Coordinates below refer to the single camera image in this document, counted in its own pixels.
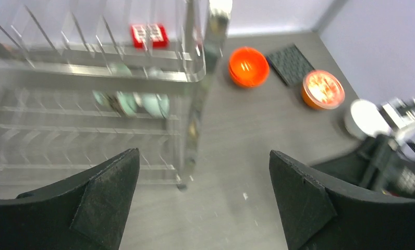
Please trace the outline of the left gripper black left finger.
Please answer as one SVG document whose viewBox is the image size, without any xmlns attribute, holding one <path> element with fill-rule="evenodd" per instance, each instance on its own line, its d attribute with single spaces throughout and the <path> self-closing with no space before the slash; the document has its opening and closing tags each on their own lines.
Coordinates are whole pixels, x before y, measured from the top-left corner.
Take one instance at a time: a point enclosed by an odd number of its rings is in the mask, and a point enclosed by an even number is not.
<svg viewBox="0 0 415 250">
<path fill-rule="evenodd" d="M 130 148 L 50 185 L 0 199 L 0 249 L 119 249 L 140 170 Z"/>
</svg>

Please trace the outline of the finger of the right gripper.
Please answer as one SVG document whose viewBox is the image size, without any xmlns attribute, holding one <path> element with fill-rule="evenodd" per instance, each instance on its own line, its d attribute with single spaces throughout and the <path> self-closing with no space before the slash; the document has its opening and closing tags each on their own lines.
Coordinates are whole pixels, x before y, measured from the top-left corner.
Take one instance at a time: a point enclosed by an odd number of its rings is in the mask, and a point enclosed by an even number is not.
<svg viewBox="0 0 415 250">
<path fill-rule="evenodd" d="M 350 184 L 360 186 L 364 173 L 380 143 L 381 139 L 368 137 L 353 150 L 314 164 L 311 168 Z"/>
</svg>

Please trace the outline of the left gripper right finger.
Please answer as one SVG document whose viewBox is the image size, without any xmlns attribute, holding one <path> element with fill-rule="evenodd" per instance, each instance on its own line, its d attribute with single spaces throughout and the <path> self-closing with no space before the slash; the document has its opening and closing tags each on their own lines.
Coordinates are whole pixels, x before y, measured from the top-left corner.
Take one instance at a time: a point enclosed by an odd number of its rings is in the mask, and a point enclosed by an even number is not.
<svg viewBox="0 0 415 250">
<path fill-rule="evenodd" d="M 269 172 L 289 249 L 415 249 L 415 199 L 360 188 L 279 151 Z"/>
</svg>

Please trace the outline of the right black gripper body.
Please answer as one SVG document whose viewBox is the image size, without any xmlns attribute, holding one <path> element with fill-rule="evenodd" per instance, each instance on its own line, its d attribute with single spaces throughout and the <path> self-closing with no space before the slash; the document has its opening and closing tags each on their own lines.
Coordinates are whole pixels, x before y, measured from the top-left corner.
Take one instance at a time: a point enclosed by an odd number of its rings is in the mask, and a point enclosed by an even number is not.
<svg viewBox="0 0 415 250">
<path fill-rule="evenodd" d="M 415 160 L 404 154 L 402 146 L 387 135 L 368 137 L 373 153 L 367 155 L 359 187 L 386 195 L 415 199 Z M 405 142 L 414 153 L 415 143 Z"/>
</svg>

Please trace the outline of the plain white bowl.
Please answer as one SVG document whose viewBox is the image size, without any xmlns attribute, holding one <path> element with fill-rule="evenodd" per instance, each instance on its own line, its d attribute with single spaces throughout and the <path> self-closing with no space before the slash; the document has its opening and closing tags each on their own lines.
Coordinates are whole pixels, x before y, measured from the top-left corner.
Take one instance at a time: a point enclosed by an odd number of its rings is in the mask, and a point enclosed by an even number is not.
<svg viewBox="0 0 415 250">
<path fill-rule="evenodd" d="M 391 132 L 377 106 L 366 99 L 356 99 L 349 105 L 344 114 L 344 125 L 349 134 L 360 140 Z"/>
</svg>

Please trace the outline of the white bowl red pattern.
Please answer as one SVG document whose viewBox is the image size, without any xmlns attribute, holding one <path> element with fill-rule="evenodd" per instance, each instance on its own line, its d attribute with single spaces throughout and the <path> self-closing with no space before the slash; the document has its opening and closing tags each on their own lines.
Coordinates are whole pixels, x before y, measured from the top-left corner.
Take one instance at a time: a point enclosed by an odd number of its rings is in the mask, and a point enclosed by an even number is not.
<svg viewBox="0 0 415 250">
<path fill-rule="evenodd" d="M 345 100 L 345 90 L 335 76 L 324 70 L 313 70 L 303 79 L 302 88 L 315 103 L 338 108 Z"/>
</svg>

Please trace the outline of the metal two-tier dish rack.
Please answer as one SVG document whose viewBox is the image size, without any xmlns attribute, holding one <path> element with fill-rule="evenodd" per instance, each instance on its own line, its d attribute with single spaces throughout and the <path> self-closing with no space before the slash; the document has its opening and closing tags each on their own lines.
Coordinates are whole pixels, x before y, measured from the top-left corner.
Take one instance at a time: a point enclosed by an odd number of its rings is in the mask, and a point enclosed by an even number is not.
<svg viewBox="0 0 415 250">
<path fill-rule="evenodd" d="M 232 1 L 0 1 L 0 185 L 39 186 L 137 147 L 185 190 Z"/>
</svg>

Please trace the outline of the orange bowl white inside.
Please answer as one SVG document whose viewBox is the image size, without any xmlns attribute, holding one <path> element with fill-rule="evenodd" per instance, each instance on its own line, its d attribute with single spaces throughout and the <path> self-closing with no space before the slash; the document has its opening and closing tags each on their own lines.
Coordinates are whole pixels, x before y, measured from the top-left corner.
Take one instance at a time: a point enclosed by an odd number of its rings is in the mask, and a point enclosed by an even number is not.
<svg viewBox="0 0 415 250">
<path fill-rule="evenodd" d="M 307 94 L 305 88 L 301 89 L 301 97 L 303 99 L 303 101 L 305 102 L 305 104 L 307 106 L 309 106 L 312 109 L 315 110 L 331 110 L 334 109 L 333 106 L 323 106 L 321 104 L 317 104 L 314 102 L 314 100 Z"/>
</svg>

